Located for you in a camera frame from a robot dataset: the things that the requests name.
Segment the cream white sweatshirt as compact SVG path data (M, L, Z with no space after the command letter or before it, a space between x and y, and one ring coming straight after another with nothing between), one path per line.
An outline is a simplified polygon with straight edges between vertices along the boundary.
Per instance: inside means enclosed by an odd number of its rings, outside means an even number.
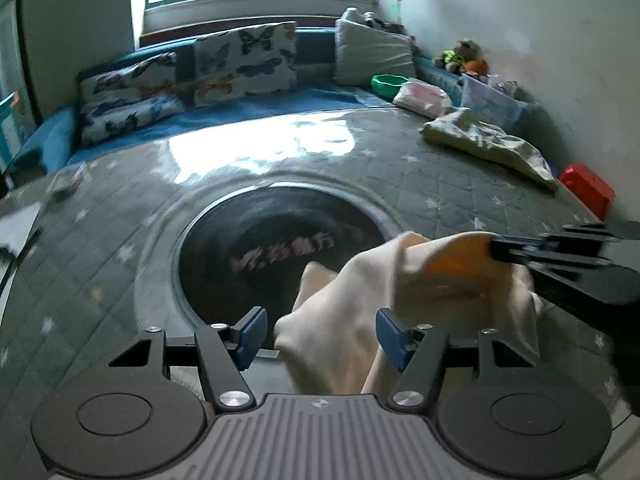
M274 346L296 391L388 396L399 375L376 339L382 308L454 338L494 328L537 353L544 304L524 266L490 258L494 239L477 231L437 240L405 232L360 252L340 272L308 263L291 312L274 326Z

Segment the red plastic box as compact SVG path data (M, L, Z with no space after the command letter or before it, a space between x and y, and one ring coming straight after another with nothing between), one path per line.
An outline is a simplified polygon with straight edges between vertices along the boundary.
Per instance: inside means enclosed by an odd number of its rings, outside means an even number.
M614 190L584 164L570 164L559 175L559 181L599 220L604 220L615 200Z

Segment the black round glass hotplate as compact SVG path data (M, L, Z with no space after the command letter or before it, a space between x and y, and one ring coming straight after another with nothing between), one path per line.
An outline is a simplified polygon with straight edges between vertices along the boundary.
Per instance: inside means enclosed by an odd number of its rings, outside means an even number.
M263 307L291 312L303 270L337 272L401 228L373 200L332 185L276 182L216 200L182 231L172 273L178 304L200 326L232 324Z

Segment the yellow-green patterned garment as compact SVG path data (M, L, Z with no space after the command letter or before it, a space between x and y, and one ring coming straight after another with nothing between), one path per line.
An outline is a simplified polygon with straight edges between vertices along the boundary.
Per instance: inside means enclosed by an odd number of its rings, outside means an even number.
M450 108L445 115L426 122L420 133L427 142L456 148L509 167L551 191L558 188L540 151L524 139L483 122L467 107Z

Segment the translucent storage bin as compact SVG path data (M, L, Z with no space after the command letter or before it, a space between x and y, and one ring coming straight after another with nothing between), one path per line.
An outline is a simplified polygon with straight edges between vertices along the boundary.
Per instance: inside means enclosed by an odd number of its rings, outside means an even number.
M481 122L494 125L507 134L514 134L538 110L535 103L514 99L466 75L462 77L461 107L472 110Z

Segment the grey quilted star table cover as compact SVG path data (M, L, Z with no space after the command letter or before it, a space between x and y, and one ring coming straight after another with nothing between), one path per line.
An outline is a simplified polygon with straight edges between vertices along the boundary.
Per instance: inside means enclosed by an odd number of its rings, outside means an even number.
M56 174L11 193L9 214L40 204L38 243L17 270L1 324L1 474L41 479L30 436L38 404L124 348L145 327L193 323L172 287L172 256L206 206L252 185L336 184L394 232L428 238L485 229L532 236L592 220L565 188L423 141L397 108L294 114L173 136L81 159L88 174L62 202Z

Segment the pink white bag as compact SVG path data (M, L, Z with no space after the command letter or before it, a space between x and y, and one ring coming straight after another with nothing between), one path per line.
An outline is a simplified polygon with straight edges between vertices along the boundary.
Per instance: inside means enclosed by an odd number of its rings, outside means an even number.
M401 85L393 103L428 119L445 115L452 107L450 97L442 88L413 78Z

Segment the clear plastic box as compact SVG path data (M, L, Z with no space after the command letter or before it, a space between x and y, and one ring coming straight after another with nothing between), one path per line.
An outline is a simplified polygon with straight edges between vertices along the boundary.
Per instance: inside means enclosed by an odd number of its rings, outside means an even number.
M47 187L47 196L54 202L62 202L73 196L85 182L90 182L88 166L81 164L72 172L60 172Z

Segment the green plastic bowl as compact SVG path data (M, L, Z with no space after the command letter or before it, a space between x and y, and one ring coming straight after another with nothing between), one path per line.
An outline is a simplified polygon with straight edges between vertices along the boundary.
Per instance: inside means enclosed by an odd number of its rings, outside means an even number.
M372 91L382 99L393 101L398 95L401 87L408 82L405 76L397 76L391 74L374 75L371 78L370 85Z

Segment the white paper sheet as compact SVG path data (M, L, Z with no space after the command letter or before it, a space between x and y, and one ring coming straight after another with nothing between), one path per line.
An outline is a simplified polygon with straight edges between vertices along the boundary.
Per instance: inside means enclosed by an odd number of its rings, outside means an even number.
M17 256L26 245L40 208L40 203L34 203L2 217L0 220L1 246L9 248L12 254Z

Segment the blue sofa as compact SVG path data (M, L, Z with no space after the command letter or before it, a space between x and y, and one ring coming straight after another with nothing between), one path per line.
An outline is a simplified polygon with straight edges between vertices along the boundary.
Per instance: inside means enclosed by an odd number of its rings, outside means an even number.
M179 86L177 96L186 110L124 136L116 136L103 144L83 148L80 145L81 99L76 99L72 105L61 108L41 124L14 158L9 173L16 180L28 180L34 174L53 174L67 165L196 129L315 110L349 110L383 104L367 87L343 87L333 83L333 27L303 27L296 30L296 35L297 86L294 89L256 98L246 96L211 108L193 105L194 44L197 36L154 44L82 70L75 78L76 84L82 84L94 76L129 68L155 55L175 53Z

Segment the left butterfly print cushion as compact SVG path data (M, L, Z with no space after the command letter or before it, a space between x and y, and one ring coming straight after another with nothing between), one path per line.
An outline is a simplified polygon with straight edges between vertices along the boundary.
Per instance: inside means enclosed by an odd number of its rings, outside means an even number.
M178 97L177 55L162 53L79 84L80 144L100 144L186 110Z

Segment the butterfly print cushion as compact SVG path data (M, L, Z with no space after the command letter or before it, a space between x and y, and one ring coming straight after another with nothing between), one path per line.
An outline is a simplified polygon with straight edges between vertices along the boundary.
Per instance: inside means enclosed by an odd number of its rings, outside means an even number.
M194 66L197 106L290 90L297 84L296 24L239 27L198 38Z
M162 53L79 84L80 144L100 144L186 110L178 97L177 55Z

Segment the grey plain pillow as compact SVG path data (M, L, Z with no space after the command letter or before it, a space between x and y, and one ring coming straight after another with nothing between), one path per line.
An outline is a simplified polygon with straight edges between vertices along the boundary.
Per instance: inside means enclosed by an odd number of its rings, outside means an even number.
M411 41L370 27L357 8L347 8L335 21L334 80L343 86L367 86L375 75L415 77Z

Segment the right butterfly print cushion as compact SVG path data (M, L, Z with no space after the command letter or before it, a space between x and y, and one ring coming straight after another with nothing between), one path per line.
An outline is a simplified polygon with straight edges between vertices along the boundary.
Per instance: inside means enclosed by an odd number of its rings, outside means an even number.
M290 90L297 84L296 24L239 27L198 38L194 66L197 106Z

